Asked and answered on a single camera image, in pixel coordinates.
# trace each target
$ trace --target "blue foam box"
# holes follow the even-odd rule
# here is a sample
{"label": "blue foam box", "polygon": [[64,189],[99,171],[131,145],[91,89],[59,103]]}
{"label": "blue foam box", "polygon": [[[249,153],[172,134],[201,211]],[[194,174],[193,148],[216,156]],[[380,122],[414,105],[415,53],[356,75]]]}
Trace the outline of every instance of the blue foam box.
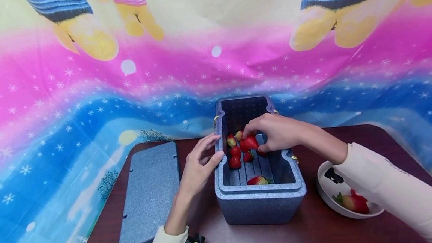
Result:
{"label": "blue foam box", "polygon": [[174,142],[136,152],[130,161],[120,243],[151,243],[179,188]]}
{"label": "blue foam box", "polygon": [[[227,136],[243,130],[250,120],[265,113],[275,113],[267,96],[241,96],[221,99],[216,104],[216,152],[228,152]],[[264,144],[267,137],[258,133],[256,139]],[[267,158],[252,150],[253,162],[243,163],[241,169],[231,170],[227,155],[215,170],[215,192],[225,220],[231,225],[286,224],[296,212],[306,184],[290,149],[269,152]],[[247,186],[247,181],[264,176],[274,184]]]}

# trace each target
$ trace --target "strawberry leaf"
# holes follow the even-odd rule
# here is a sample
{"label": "strawberry leaf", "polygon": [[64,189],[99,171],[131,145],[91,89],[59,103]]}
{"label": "strawberry leaf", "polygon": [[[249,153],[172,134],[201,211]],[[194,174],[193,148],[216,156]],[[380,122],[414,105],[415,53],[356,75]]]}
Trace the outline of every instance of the strawberry leaf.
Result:
{"label": "strawberry leaf", "polygon": [[342,201],[342,200],[344,199],[344,196],[341,194],[341,192],[339,192],[339,193],[337,194],[337,199],[338,199],[339,201]]}
{"label": "strawberry leaf", "polygon": [[334,195],[333,195],[333,200],[342,206],[342,201],[336,198]]}

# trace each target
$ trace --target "ceramic bowl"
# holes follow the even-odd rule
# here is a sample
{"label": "ceramic bowl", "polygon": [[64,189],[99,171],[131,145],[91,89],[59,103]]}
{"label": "ceramic bowl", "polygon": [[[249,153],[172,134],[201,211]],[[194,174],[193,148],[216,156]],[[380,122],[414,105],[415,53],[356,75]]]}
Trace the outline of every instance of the ceramic bowl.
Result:
{"label": "ceramic bowl", "polygon": [[337,197],[338,193],[341,192],[342,195],[350,194],[351,188],[344,182],[341,184],[336,184],[329,178],[326,178],[324,174],[332,168],[332,163],[326,161],[321,164],[318,169],[318,178],[316,180],[316,187],[318,188],[319,195],[324,200],[324,202],[333,210],[338,212],[345,217],[353,218],[353,219],[365,219],[375,217],[384,212],[384,209],[378,206],[377,204],[367,202],[367,206],[369,207],[369,214],[360,214],[348,210],[338,204],[335,200],[333,200],[333,195]]}

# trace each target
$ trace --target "strawberry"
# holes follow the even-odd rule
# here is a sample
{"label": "strawberry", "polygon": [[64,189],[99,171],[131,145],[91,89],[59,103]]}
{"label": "strawberry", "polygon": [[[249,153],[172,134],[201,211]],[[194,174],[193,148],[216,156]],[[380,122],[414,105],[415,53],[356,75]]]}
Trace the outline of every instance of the strawberry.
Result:
{"label": "strawberry", "polygon": [[254,177],[247,182],[248,185],[267,185],[270,184],[270,180],[265,177]]}
{"label": "strawberry", "polygon": [[240,141],[240,149],[241,149],[241,151],[243,152],[243,153],[247,153],[247,152],[250,152],[250,150],[245,146],[245,141],[244,140],[241,140]]}
{"label": "strawberry", "polygon": [[236,134],[235,137],[237,138],[238,141],[243,140],[243,131],[239,130]]}
{"label": "strawberry", "polygon": [[351,189],[351,195],[354,196],[354,197],[358,197],[359,199],[363,200],[365,203],[367,202],[367,200],[366,200],[365,197],[363,197],[363,196],[361,196],[361,195],[358,195],[358,194],[356,193],[356,191],[353,190],[353,189]]}
{"label": "strawberry", "polygon": [[247,148],[247,149],[258,149],[258,147],[259,147],[259,144],[258,144],[258,141],[257,141],[257,139],[255,138],[255,136],[253,136],[253,135],[249,135],[248,137],[246,137],[245,138],[245,140],[244,140],[244,146]]}
{"label": "strawberry", "polygon": [[237,145],[236,137],[232,134],[228,135],[228,137],[226,138],[226,143],[230,147],[235,147]]}
{"label": "strawberry", "polygon": [[232,147],[231,150],[229,151],[229,153],[231,154],[231,158],[241,158],[242,157],[242,152],[238,146]]}
{"label": "strawberry", "polygon": [[243,162],[251,162],[253,160],[254,156],[250,152],[245,153],[245,155],[243,156]]}
{"label": "strawberry", "polygon": [[369,214],[370,212],[368,204],[363,199],[359,198],[358,195],[342,195],[339,192],[337,197],[333,196],[333,199],[336,201],[336,203],[352,212],[360,214]]}
{"label": "strawberry", "polygon": [[240,169],[240,167],[242,166],[240,158],[237,157],[230,158],[230,160],[228,161],[228,166],[230,169]]}
{"label": "strawberry", "polygon": [[267,153],[266,152],[262,152],[259,150],[256,150],[256,152],[258,153],[258,155],[260,155],[261,157],[267,158]]}

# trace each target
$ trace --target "cream long-sleeve shirt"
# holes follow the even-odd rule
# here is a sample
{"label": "cream long-sleeve shirt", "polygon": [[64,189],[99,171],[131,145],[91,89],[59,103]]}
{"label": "cream long-sleeve shirt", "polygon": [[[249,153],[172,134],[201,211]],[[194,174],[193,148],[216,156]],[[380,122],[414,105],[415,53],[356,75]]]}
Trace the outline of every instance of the cream long-sleeve shirt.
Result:
{"label": "cream long-sleeve shirt", "polygon": [[[394,166],[383,156],[359,144],[348,145],[344,163],[336,172],[358,195],[379,204],[432,243],[432,187]],[[181,235],[167,235],[161,226],[153,243],[185,243]]]}

